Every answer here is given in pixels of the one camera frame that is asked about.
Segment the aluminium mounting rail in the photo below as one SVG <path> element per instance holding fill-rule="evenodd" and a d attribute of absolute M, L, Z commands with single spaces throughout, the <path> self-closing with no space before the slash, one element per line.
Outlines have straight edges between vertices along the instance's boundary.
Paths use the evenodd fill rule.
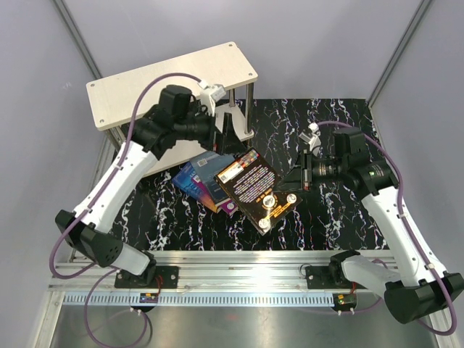
<path fill-rule="evenodd" d="M 319 251 L 158 251 L 153 252 L 157 265 L 179 267 L 177 292 L 306 292 L 307 282 L 300 273 L 305 266 L 327 265 L 330 257 L 340 253 Z M 372 261 L 380 259 L 397 271 L 390 250 L 361 250 Z M 57 270 L 74 273 L 90 265 L 82 257 L 78 262 L 59 263 Z M 85 291 L 109 269 L 92 268 L 82 275 L 62 280 L 51 277 L 49 291 Z"/>

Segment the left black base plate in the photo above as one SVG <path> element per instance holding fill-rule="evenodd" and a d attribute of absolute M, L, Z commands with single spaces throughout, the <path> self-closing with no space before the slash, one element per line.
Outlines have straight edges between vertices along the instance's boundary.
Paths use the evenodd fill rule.
<path fill-rule="evenodd" d="M 122 270 L 115 278 L 116 289 L 176 289 L 180 268 L 177 266 L 155 265 L 141 275 Z"/>

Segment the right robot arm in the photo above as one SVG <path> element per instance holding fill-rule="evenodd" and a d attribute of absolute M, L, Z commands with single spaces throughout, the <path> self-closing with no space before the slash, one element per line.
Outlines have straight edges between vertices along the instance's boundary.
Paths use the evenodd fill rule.
<path fill-rule="evenodd" d="M 452 334 L 457 324 L 452 303 L 463 292 L 463 277 L 448 272 L 409 217 L 397 167 L 389 157 L 371 160 L 373 139 L 343 123 L 333 133 L 334 153 L 320 157 L 319 127 L 312 123 L 300 133 L 307 148 L 276 190 L 303 194 L 324 181 L 342 182 L 375 220 L 397 264 L 390 270 L 355 250 L 340 252 L 330 258 L 329 281 L 337 288 L 357 283 L 372 291 L 403 324 L 449 309 L 451 326 L 443 334 Z"/>

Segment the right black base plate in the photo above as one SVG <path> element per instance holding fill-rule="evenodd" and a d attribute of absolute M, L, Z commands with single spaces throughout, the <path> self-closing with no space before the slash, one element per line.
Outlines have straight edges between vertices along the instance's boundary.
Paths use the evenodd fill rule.
<path fill-rule="evenodd" d="M 328 266 L 303 264 L 300 266 L 299 272 L 304 277 L 308 290 L 352 290 L 352 283 L 346 281 L 336 282 Z"/>

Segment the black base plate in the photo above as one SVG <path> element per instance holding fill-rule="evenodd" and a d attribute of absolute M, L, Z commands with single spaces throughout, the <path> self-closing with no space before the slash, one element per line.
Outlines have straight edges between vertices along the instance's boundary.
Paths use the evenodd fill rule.
<path fill-rule="evenodd" d="M 155 265 L 141 275 L 122 270 L 115 278 L 116 289 L 176 289 L 180 268 L 177 266 Z"/>
<path fill-rule="evenodd" d="M 336 282 L 328 266 L 303 264 L 300 266 L 299 272 L 304 277 L 308 290 L 352 290 L 352 283 L 346 281 Z"/>

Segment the purple puzzle book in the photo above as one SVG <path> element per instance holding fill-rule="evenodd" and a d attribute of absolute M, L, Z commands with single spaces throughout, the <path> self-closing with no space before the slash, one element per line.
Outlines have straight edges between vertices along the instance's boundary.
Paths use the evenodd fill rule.
<path fill-rule="evenodd" d="M 206 188 L 205 193 L 210 198 L 211 202 L 208 204 L 208 207 L 213 212 L 223 211 L 227 215 L 232 216 L 238 210 L 237 204 L 221 188 L 212 193 Z"/>

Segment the dark blue book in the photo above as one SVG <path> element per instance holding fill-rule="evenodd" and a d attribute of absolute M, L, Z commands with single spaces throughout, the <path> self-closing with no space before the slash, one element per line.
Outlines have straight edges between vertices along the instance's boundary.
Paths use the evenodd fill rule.
<path fill-rule="evenodd" d="M 192 157 L 190 163 L 193 166 L 199 180 L 207 189 L 216 206 L 228 200 L 228 195 L 221 189 L 215 176 L 234 161 L 233 155 L 219 155 L 216 152 L 206 151 Z"/>

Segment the white two-tier wooden shelf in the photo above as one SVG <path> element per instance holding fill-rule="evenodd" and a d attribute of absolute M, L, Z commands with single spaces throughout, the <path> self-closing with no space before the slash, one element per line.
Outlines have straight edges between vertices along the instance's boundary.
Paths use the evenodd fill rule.
<path fill-rule="evenodd" d="M 189 88 L 195 96 L 200 86 L 194 80 L 220 84 L 231 99 L 236 90 L 246 88 L 245 109 L 228 102 L 216 108 L 217 128 L 223 125 L 223 116 L 233 116 L 233 126 L 241 141 L 254 136 L 251 129 L 254 83 L 258 74 L 234 42 L 223 43 L 179 57 L 129 70 L 87 83 L 86 90 L 99 131 L 121 131 L 121 125 L 129 123 L 136 100 L 155 78 L 163 79 L 150 88 L 143 98 L 137 115 L 141 117 L 159 99 L 160 91 L 170 84 Z"/>

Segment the black book with circles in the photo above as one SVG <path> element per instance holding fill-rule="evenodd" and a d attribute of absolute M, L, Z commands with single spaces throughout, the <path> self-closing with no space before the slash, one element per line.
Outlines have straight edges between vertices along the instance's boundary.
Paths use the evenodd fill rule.
<path fill-rule="evenodd" d="M 302 198 L 294 192 L 279 191 L 280 176 L 254 148 L 239 155 L 215 175 L 215 180 L 239 210 L 245 214 L 258 233 L 265 235 Z"/>

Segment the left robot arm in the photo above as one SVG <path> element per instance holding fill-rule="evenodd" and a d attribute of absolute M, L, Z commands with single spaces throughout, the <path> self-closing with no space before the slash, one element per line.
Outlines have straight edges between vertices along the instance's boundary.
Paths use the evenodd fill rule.
<path fill-rule="evenodd" d="M 111 235 L 120 208 L 139 181 L 178 144 L 198 146 L 199 153 L 224 153 L 225 139 L 235 134 L 233 117 L 226 114 L 217 127 L 216 104 L 226 92 L 222 85 L 200 82 L 195 97 L 183 86 L 168 85 L 158 102 L 141 118 L 134 118 L 116 159 L 88 196 L 73 211 L 60 210 L 55 223 L 62 240 L 101 268 L 130 274 L 141 288 L 156 279 L 157 262 L 147 251 Z"/>

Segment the blue Jane Eyre book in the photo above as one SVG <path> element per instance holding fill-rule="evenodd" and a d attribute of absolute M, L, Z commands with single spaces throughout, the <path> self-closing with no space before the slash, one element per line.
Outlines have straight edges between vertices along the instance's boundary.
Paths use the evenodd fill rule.
<path fill-rule="evenodd" d="M 213 202 L 208 190 L 200 181 L 190 162 L 187 162 L 172 179 L 173 184 L 182 192 L 202 203 L 205 207 L 213 212 L 217 212 L 218 208 Z"/>

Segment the black marble pattern mat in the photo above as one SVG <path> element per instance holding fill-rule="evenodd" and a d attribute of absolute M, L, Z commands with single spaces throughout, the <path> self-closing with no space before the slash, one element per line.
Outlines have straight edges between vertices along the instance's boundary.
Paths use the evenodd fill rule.
<path fill-rule="evenodd" d="M 322 155 L 334 149 L 335 122 L 377 132 L 363 99 L 258 99 L 250 144 L 285 175 L 302 149 L 299 134 L 323 122 Z M 144 178 L 119 211 L 112 234 L 149 251 L 262 251 L 385 249 L 380 230 L 355 195 L 323 183 L 265 235 L 241 213 L 212 212 L 173 185 L 177 167 Z"/>

